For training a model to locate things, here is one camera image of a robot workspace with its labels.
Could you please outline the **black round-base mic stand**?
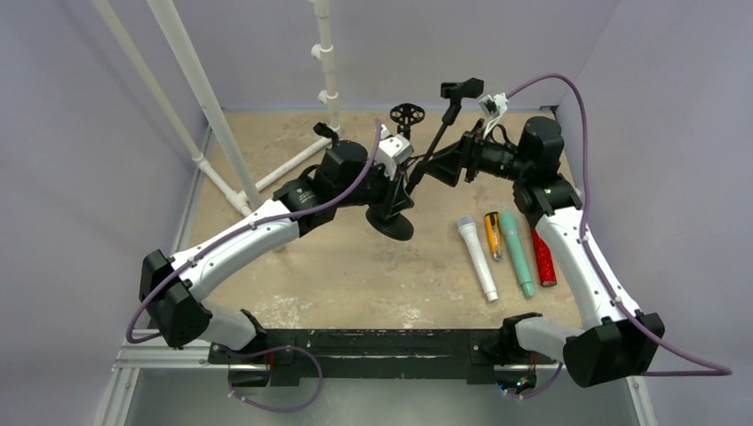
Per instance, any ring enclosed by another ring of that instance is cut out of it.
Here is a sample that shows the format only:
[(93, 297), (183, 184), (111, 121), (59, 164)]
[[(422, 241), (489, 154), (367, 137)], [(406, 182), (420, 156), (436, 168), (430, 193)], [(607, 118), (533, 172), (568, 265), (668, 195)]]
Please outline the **black round-base mic stand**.
[[(472, 77), (463, 82), (445, 82), (440, 85), (440, 96), (446, 99), (449, 102), (449, 105), (444, 115), (441, 117), (439, 129), (424, 153), (430, 152), (432, 155), (435, 154), (439, 142), (445, 132), (455, 123), (458, 115), (460, 115), (463, 101), (465, 99), (479, 98), (484, 91), (484, 86), (484, 81), (476, 77)], [(416, 159), (415, 161), (399, 166), (398, 171), (404, 171), (406, 173), (406, 190), (410, 196), (425, 176), (422, 161), (427, 161), (429, 158), (431, 158), (431, 156), (426, 155), (422, 159)], [(379, 195), (377, 201), (369, 204), (366, 211), (366, 219), (369, 224), (381, 234), (393, 240), (408, 241), (414, 235), (414, 226), (402, 214), (404, 210), (397, 217), (388, 221), (376, 221), (375, 219), (370, 218), (370, 206), (381, 201), (385, 196), (390, 181), (391, 180), (387, 178), (386, 189)]]

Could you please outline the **white microphone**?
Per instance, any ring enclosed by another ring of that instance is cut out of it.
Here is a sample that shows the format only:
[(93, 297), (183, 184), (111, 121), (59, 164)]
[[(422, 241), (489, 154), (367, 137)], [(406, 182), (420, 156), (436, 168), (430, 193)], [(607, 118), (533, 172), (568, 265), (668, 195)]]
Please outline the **white microphone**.
[(468, 249), (473, 268), (478, 276), (480, 287), (486, 299), (493, 303), (499, 299), (494, 278), (480, 244), (480, 238), (475, 221), (470, 216), (463, 216), (457, 220), (457, 228)]

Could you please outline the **black tripod stand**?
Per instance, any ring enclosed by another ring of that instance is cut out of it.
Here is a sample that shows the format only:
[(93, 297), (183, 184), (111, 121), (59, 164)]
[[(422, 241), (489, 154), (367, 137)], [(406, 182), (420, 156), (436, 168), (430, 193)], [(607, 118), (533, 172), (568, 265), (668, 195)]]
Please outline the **black tripod stand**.
[(420, 123), (425, 118), (425, 111), (422, 107), (411, 103), (399, 104), (391, 109), (390, 118), (397, 124), (399, 139), (406, 144), (406, 148), (401, 151), (396, 160), (398, 164), (404, 165), (416, 159), (422, 159), (426, 155), (432, 156), (430, 152), (414, 155), (414, 147), (410, 141), (411, 126)]
[(340, 142), (339, 134), (336, 130), (330, 128), (325, 122), (317, 122), (313, 126), (313, 131), (321, 138), (326, 138), (332, 146), (337, 146)]

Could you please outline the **yellow utility knife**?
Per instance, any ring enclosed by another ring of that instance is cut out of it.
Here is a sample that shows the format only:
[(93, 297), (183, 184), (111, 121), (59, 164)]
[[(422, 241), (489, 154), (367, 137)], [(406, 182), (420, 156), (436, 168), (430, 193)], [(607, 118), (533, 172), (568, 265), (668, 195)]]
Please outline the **yellow utility knife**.
[(487, 244), (489, 246), (491, 256), (497, 262), (501, 262), (503, 259), (503, 250), (501, 246), (502, 235), (499, 227), (499, 219), (500, 216), (498, 211), (488, 212), (484, 216)]

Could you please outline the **teal toy microphone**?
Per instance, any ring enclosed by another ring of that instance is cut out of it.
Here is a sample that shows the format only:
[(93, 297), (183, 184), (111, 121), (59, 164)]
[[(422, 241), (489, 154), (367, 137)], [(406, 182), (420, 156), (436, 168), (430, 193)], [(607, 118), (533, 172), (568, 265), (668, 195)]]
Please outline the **teal toy microphone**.
[(522, 293), (525, 298), (532, 298), (535, 295), (533, 278), (519, 237), (518, 224), (511, 211), (505, 210), (500, 214), (500, 226)]

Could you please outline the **red glitter microphone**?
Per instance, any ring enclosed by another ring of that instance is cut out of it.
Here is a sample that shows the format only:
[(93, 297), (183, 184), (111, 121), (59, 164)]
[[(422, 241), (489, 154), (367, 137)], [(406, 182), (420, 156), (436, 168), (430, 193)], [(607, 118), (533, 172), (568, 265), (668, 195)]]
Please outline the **red glitter microphone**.
[(540, 285), (544, 288), (555, 287), (558, 282), (550, 249), (534, 227), (530, 228), (530, 233)]

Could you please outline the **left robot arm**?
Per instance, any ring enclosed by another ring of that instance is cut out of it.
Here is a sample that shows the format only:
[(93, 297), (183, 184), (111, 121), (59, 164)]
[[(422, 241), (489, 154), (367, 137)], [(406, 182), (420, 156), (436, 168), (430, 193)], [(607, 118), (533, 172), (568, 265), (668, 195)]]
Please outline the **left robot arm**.
[(140, 310), (156, 324), (171, 348), (194, 340), (230, 348), (241, 362), (262, 357), (265, 333), (247, 312), (223, 312), (208, 295), (247, 264), (307, 235), (335, 218), (341, 208), (366, 207), (366, 219), (397, 241), (413, 237), (402, 215), (414, 202), (405, 190), (413, 146), (397, 135), (368, 151), (343, 140), (326, 149), (321, 163), (307, 167), (242, 221), (192, 248), (165, 256), (148, 254), (139, 285)]

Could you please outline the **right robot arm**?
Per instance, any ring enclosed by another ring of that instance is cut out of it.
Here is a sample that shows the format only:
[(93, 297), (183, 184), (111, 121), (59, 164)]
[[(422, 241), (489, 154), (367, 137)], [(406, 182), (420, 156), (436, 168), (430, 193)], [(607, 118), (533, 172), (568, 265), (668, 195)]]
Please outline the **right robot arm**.
[(581, 198), (559, 172), (563, 148), (561, 127), (550, 118), (527, 120), (516, 145), (484, 139), (477, 123), (424, 169), (448, 186), (471, 182), (480, 172), (512, 182), (515, 204), (564, 273), (582, 325), (520, 314), (503, 321), (490, 350), (511, 361), (538, 352), (563, 363), (573, 381), (587, 388), (645, 373), (658, 347), (645, 332), (663, 336), (665, 327), (658, 314), (642, 312), (620, 284), (608, 283), (613, 274), (607, 267), (593, 265), (600, 250), (582, 222)]

